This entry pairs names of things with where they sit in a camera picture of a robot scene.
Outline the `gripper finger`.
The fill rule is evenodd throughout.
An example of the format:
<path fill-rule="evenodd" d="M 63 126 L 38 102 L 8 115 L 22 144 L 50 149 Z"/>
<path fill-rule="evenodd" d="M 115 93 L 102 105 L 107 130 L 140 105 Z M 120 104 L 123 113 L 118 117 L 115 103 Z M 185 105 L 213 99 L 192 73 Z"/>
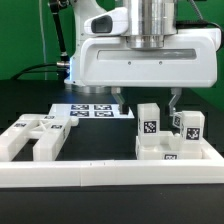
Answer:
<path fill-rule="evenodd" d="M 127 115 L 129 113 L 129 107 L 126 104 L 123 96 L 123 89 L 121 87 L 112 87 L 111 94 L 118 104 L 118 110 L 121 115 Z"/>
<path fill-rule="evenodd" d="M 174 113 L 176 112 L 175 105 L 177 104 L 178 100 L 180 99 L 182 95 L 182 89 L 177 87 L 172 88 L 171 95 L 172 95 L 172 98 L 168 104 L 168 107 L 169 107 L 169 115 L 173 116 Z"/>

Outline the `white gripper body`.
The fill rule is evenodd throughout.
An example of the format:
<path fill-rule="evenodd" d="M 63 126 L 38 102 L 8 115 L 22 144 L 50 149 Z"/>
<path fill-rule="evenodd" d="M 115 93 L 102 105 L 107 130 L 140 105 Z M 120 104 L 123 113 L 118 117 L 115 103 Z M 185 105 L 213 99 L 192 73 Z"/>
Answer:
<path fill-rule="evenodd" d="M 210 87 L 222 31 L 177 24 L 174 7 L 117 7 L 84 22 L 79 77 L 86 86 Z"/>

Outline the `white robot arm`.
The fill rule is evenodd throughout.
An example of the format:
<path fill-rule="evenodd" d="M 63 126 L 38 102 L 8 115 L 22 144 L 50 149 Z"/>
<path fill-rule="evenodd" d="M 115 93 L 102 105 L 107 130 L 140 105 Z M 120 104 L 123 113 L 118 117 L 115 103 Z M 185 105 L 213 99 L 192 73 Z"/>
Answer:
<path fill-rule="evenodd" d="M 217 81 L 222 29 L 203 19 L 176 20 L 178 0 L 115 0 L 106 11 L 96 0 L 70 0 L 76 52 L 67 82 L 82 90 L 108 87 L 127 111 L 127 87 L 169 87 L 169 113 L 186 87 Z"/>

